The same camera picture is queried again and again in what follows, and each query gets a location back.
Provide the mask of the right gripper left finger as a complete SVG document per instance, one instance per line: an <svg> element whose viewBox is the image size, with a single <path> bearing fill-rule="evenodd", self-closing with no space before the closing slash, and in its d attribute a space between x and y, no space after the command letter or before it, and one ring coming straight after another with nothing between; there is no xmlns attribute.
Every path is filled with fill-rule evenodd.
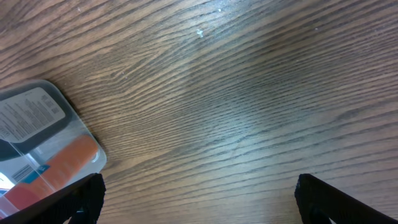
<svg viewBox="0 0 398 224"><path fill-rule="evenodd" d="M1 224L96 224L106 192L101 174L90 174L1 220Z"/></svg>

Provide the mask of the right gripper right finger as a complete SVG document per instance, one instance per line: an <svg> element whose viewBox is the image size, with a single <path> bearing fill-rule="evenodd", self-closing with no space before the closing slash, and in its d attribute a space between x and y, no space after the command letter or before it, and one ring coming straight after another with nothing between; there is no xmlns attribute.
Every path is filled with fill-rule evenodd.
<svg viewBox="0 0 398 224"><path fill-rule="evenodd" d="M311 174L299 175L294 195L303 224L397 224Z"/></svg>

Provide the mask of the orange bottle white cap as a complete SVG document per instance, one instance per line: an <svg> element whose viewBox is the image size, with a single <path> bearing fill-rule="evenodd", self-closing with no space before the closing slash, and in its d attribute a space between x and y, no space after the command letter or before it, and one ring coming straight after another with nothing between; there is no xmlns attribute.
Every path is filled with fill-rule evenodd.
<svg viewBox="0 0 398 224"><path fill-rule="evenodd" d="M64 188L98 152L96 141L81 135L1 196L6 218Z"/></svg>

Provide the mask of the clear plastic container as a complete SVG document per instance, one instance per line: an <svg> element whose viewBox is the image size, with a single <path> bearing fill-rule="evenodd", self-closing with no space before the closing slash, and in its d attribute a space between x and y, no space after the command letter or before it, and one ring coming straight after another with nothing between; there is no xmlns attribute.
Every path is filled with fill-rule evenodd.
<svg viewBox="0 0 398 224"><path fill-rule="evenodd" d="M96 153L95 157L91 161L89 161L89 163L87 163L79 171L79 173L77 173L77 175L72 178L71 181L67 183L66 186L73 184L74 182L77 182L92 173L99 173L101 169L105 166L107 157L104 149L100 146L95 137L90 133L89 129L80 119L80 117L71 105L70 107L73 110L73 118L66 128L52 136L50 139L44 141L35 149L31 150L30 153L7 161L1 161L1 196L4 195L8 190L13 188L24 177L29 175L29 173L31 173L34 169L45 164L49 159L53 158L54 155L56 155L59 151L61 151L64 147L69 145L73 140L81 135L91 136L98 145L98 152Z"/></svg>

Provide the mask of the black bottle white cap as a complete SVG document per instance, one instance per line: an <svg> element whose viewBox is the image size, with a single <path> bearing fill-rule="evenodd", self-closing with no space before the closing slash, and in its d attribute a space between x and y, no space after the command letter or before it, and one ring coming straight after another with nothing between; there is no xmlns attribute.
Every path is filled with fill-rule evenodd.
<svg viewBox="0 0 398 224"><path fill-rule="evenodd" d="M66 128L73 110L60 90L37 80L1 91L1 161L31 150Z"/></svg>

